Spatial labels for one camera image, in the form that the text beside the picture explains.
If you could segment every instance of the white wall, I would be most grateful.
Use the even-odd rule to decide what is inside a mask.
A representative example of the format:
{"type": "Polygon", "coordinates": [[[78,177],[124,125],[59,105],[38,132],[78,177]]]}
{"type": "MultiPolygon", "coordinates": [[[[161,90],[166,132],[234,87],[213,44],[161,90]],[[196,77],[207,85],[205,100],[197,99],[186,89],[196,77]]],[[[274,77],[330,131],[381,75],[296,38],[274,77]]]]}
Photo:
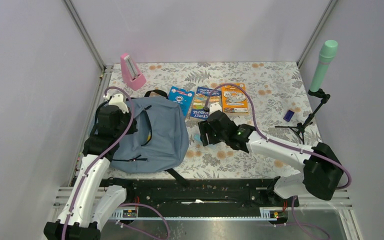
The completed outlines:
{"type": "Polygon", "coordinates": [[[297,61],[329,0],[72,0],[106,64],[297,61]]]}
{"type": "Polygon", "coordinates": [[[0,0],[0,240],[43,235],[98,76],[61,0],[0,0]]]}
{"type": "Polygon", "coordinates": [[[307,87],[329,39],[339,49],[322,85],[332,97],[317,124],[353,176],[349,194],[364,239],[384,239],[384,1],[339,1],[301,68],[307,87]]]}

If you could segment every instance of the floral pattern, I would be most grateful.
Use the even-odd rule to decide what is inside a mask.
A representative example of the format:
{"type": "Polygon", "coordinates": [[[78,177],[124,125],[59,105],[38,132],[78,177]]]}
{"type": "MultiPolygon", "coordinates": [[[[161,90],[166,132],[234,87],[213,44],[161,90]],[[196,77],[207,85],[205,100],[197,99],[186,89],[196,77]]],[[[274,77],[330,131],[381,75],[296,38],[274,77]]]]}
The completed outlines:
{"type": "MultiPolygon", "coordinates": [[[[294,143],[300,143],[287,128],[296,126],[311,113],[310,103],[295,62],[190,62],[139,63],[146,84],[138,91],[126,87],[120,64],[115,64],[109,85],[123,88],[131,97],[143,97],[153,89],[168,93],[172,86],[196,91],[198,86],[214,88],[223,83],[245,83],[255,109],[258,127],[268,134],[294,143]],[[288,110],[295,112],[292,120],[283,117],[288,110]]],[[[252,115],[231,117],[236,124],[253,125],[252,115]]],[[[189,133],[189,148],[181,165],[175,170],[187,179],[206,178],[273,178],[297,173],[278,159],[261,154],[235,151],[224,143],[203,147],[199,138],[198,119],[185,118],[189,133]]],[[[316,123],[307,127],[305,143],[315,145],[321,141],[316,123]]],[[[110,167],[104,178],[171,179],[166,172],[129,174],[110,167]]]]}

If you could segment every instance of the dark blue object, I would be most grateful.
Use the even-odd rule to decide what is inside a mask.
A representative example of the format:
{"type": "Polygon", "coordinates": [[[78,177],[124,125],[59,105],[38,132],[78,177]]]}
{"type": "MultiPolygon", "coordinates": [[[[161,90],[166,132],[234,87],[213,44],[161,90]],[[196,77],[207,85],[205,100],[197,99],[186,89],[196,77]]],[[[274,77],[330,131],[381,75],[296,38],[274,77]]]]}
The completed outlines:
{"type": "Polygon", "coordinates": [[[288,110],[285,117],[283,117],[283,119],[285,119],[286,122],[289,122],[291,118],[294,116],[294,113],[295,112],[288,110]]]}

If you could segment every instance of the microphone stand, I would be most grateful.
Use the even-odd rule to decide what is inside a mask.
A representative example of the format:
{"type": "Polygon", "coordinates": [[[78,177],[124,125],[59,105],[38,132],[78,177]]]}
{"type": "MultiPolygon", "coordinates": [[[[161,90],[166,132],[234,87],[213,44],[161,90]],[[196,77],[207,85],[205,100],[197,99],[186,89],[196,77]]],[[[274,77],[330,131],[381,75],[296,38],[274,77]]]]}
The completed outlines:
{"type": "Polygon", "coordinates": [[[321,99],[320,104],[316,107],[314,112],[310,113],[308,115],[307,119],[304,121],[304,123],[299,122],[296,126],[274,126],[275,128],[283,128],[283,129],[290,129],[293,131],[293,133],[301,140],[302,144],[305,144],[304,141],[304,133],[306,131],[306,127],[313,124],[313,118],[316,115],[317,111],[323,106],[323,104],[327,103],[328,100],[331,98],[330,94],[326,94],[321,88],[318,89],[318,91],[310,91],[308,90],[308,95],[314,96],[316,98],[321,99]]]}

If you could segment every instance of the mint green microphone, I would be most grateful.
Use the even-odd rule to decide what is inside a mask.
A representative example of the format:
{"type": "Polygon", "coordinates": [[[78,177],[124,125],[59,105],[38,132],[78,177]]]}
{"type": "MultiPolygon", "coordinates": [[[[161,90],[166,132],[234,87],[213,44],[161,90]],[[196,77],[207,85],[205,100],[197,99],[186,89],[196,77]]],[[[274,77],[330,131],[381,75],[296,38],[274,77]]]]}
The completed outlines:
{"type": "Polygon", "coordinates": [[[323,83],[326,72],[328,71],[329,64],[337,55],[338,51],[338,42],[335,40],[327,40],[324,42],[323,46],[320,49],[318,54],[318,64],[315,69],[314,76],[312,77],[312,82],[310,85],[309,91],[316,93],[319,91],[320,86],[323,83]]]}

